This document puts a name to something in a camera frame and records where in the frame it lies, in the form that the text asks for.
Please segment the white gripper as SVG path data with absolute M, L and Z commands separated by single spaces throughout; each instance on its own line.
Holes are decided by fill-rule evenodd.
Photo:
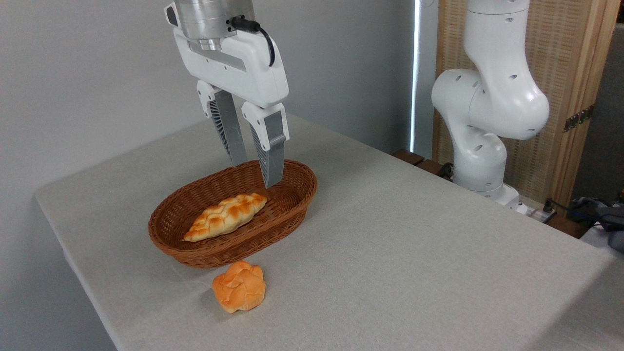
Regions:
M 232 164 L 239 166 L 248 161 L 234 94 L 246 100 L 241 111 L 251 126 L 265 187 L 279 183 L 285 162 L 284 144 L 290 139 L 287 114 L 281 104 L 288 97 L 289 86 L 276 44 L 275 60 L 270 66 L 267 40 L 261 34 L 239 31 L 221 40 L 220 51 L 207 51 L 187 40 L 180 29 L 173 29 L 173 33 L 185 66 L 199 79 L 196 89 L 201 107 L 214 123 Z

